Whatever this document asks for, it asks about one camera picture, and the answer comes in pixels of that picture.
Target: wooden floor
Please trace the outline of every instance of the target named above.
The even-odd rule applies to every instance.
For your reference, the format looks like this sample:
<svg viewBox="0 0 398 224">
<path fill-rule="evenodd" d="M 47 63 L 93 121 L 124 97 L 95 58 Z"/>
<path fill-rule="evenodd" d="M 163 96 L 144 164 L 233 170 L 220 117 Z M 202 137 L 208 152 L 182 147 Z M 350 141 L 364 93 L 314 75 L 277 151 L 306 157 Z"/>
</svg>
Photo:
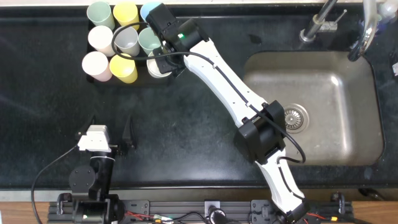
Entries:
<svg viewBox="0 0 398 224">
<path fill-rule="evenodd" d="M 47 220 L 49 203 L 37 202 L 36 207 L 42 221 Z M 358 219 L 373 224 L 398 223 L 398 202 L 353 202 L 353 207 Z M 0 202 L 0 212 L 2 224 L 37 223 L 30 202 Z"/>
</svg>

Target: chrome faucet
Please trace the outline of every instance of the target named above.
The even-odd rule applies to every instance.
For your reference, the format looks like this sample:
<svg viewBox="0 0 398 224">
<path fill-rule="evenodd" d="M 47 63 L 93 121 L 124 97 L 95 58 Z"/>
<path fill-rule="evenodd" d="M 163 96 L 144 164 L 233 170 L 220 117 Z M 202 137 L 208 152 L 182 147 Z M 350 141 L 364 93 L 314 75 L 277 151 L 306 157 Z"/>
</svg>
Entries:
<svg viewBox="0 0 398 224">
<path fill-rule="evenodd" d="M 348 54 L 348 60 L 355 62 L 371 45 L 377 27 L 376 0 L 363 0 L 364 30 L 362 38 Z"/>
<path fill-rule="evenodd" d="M 313 42 L 317 33 L 319 32 L 336 32 L 337 30 L 337 22 L 346 14 L 347 10 L 345 9 L 339 18 L 337 18 L 334 22 L 325 22 L 326 16 L 329 14 L 330 10 L 336 4 L 337 0 L 328 0 L 325 5 L 322 7 L 321 11 L 318 14 L 315 14 L 312 17 L 311 22 L 308 27 L 300 32 L 300 39 L 303 42 Z"/>
</svg>

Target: sink drain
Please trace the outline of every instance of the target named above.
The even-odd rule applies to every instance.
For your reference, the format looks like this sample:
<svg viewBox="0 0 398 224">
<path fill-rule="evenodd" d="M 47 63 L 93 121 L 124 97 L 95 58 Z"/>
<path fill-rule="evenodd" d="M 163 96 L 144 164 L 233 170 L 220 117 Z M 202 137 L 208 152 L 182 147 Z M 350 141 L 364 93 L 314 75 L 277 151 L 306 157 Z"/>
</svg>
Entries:
<svg viewBox="0 0 398 224">
<path fill-rule="evenodd" d="M 309 117 L 304 107 L 294 103 L 284 109 L 287 132 L 298 133 L 308 126 Z"/>
</svg>

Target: sink basin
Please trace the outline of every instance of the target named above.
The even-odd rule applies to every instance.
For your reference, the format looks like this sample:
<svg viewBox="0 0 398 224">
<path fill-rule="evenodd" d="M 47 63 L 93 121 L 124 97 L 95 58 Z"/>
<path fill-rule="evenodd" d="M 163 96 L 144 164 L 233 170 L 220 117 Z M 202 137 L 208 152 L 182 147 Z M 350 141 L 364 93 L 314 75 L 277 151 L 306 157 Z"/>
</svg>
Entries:
<svg viewBox="0 0 398 224">
<path fill-rule="evenodd" d="M 287 131 L 308 165 L 370 165 L 384 149 L 373 71 L 347 52 L 263 52 L 245 65 L 244 83 L 285 108 Z M 287 155 L 300 159 L 285 139 Z"/>
</svg>

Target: cup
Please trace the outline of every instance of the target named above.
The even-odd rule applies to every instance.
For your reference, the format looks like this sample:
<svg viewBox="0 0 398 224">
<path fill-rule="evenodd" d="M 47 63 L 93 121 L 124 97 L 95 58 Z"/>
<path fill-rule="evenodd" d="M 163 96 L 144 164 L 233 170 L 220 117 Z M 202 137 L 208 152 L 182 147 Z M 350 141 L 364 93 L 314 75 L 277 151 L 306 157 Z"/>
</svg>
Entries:
<svg viewBox="0 0 398 224">
<path fill-rule="evenodd" d="M 104 53 L 107 57 L 112 57 L 114 51 L 112 49 L 113 33 L 106 26 L 97 26 L 92 28 L 88 33 L 88 43 L 97 51 Z"/>
<path fill-rule="evenodd" d="M 111 70 L 109 69 L 108 59 L 105 54 L 101 52 L 88 53 L 81 62 L 81 67 L 85 73 L 91 75 L 101 82 L 106 82 L 112 78 Z"/>
<path fill-rule="evenodd" d="M 160 47 L 160 40 L 151 28 L 143 29 L 138 35 L 139 45 L 149 55 L 154 49 Z"/>
<path fill-rule="evenodd" d="M 94 2 L 87 8 L 87 17 L 96 26 L 106 26 L 114 29 L 114 19 L 111 6 L 106 2 Z"/>
<path fill-rule="evenodd" d="M 133 83 L 137 80 L 137 68 L 136 63 L 133 60 L 115 55 L 111 59 L 109 67 L 112 74 L 124 83 Z"/>
<path fill-rule="evenodd" d="M 114 43 L 123 53 L 131 56 L 137 56 L 139 54 L 138 33 L 132 27 L 122 30 L 122 32 L 116 36 Z"/>
<path fill-rule="evenodd" d="M 154 53 L 151 52 L 148 56 L 154 56 Z M 165 74 L 162 74 L 159 71 L 159 67 L 156 64 L 155 59 L 147 60 L 147 67 L 148 67 L 149 75 L 151 75 L 154 78 L 164 78 L 164 77 L 169 76 L 172 73 L 172 72 L 167 72 Z"/>
<path fill-rule="evenodd" d="M 146 17 L 149 15 L 149 12 L 160 4 L 161 2 L 148 2 L 141 7 L 139 14 L 141 15 L 141 18 L 144 20 L 144 22 L 146 22 Z"/>
<path fill-rule="evenodd" d="M 139 22 L 138 9 L 133 2 L 117 3 L 113 8 L 113 15 L 122 26 Z M 133 28 L 138 30 L 139 25 L 135 25 Z"/>
</svg>

